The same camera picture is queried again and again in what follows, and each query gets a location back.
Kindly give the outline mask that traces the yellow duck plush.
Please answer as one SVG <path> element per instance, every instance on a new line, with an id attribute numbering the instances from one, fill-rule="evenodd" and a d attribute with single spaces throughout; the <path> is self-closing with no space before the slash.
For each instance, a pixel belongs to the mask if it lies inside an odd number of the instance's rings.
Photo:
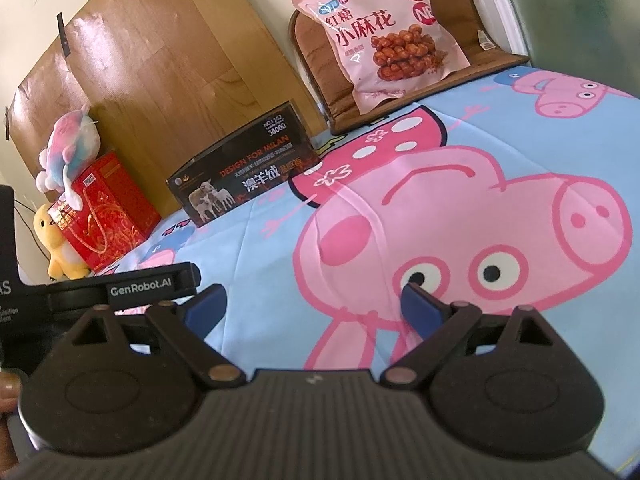
<path id="1" fill-rule="evenodd" d="M 62 278 L 78 280 L 90 275 L 90 268 L 76 249 L 66 240 L 58 225 L 49 214 L 49 204 L 40 206 L 34 214 L 35 233 L 50 254 L 48 274 L 51 280 Z"/>

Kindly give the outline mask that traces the red gift bag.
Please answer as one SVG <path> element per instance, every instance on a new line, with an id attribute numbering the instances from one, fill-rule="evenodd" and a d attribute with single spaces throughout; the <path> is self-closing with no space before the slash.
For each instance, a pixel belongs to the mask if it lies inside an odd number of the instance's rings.
<path id="1" fill-rule="evenodd" d="M 119 158 L 97 158 L 72 183 L 82 200 L 73 209 L 64 196 L 49 208 L 52 220 L 93 272 L 99 273 L 145 242 L 160 214 Z"/>

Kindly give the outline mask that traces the cartoon pig bed sheet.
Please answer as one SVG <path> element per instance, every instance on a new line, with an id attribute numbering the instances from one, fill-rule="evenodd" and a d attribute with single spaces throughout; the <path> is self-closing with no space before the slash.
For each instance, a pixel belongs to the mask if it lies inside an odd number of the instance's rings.
<path id="1" fill-rule="evenodd" d="M 638 99 L 518 67 L 319 143 L 317 166 L 206 226 L 176 212 L 116 270 L 195 263 L 228 294 L 208 343 L 247 372 L 382 372 L 419 342 L 410 283 L 488 313 L 530 304 L 604 393 L 593 454 L 634 468 Z"/>

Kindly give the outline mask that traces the black sheep printed box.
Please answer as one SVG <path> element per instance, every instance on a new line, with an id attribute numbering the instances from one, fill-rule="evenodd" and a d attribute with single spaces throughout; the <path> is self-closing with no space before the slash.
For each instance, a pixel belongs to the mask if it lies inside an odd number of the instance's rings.
<path id="1" fill-rule="evenodd" d="M 167 178 L 196 226 L 205 226 L 319 161 L 293 102 L 285 102 L 192 157 Z"/>

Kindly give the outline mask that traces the pastel unicorn plush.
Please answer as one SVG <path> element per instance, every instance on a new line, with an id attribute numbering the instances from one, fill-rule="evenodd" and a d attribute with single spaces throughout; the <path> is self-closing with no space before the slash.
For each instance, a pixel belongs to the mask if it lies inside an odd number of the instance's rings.
<path id="1" fill-rule="evenodd" d="M 88 110 L 83 107 L 58 118 L 46 147 L 38 155 L 38 191 L 63 193 L 68 206 L 76 211 L 81 211 L 84 202 L 72 184 L 96 160 L 101 147 L 96 121 Z"/>

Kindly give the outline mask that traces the wood pattern board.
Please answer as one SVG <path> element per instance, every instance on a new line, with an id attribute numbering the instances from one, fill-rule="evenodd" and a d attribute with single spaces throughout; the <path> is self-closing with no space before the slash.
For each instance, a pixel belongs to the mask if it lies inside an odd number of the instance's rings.
<path id="1" fill-rule="evenodd" d="M 9 133 L 28 171 L 54 122 L 86 108 L 162 216 L 167 178 L 194 155 L 291 101 L 326 128 L 298 73 L 248 0 L 89 0 L 18 86 Z"/>

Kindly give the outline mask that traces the pink twisted dough snack bag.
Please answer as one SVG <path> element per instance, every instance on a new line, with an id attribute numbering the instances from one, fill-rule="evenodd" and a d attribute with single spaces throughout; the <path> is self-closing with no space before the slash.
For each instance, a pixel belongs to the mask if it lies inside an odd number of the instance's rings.
<path id="1" fill-rule="evenodd" d="M 430 0 L 292 0 L 320 24 L 361 114 L 470 66 Z"/>

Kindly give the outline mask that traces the brown chair cushion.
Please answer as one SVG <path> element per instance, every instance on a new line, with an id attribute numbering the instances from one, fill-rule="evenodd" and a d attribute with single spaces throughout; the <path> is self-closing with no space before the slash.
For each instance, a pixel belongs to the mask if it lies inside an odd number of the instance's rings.
<path id="1" fill-rule="evenodd" d="M 473 0 L 292 3 L 292 43 L 333 133 L 528 61 L 492 40 Z"/>

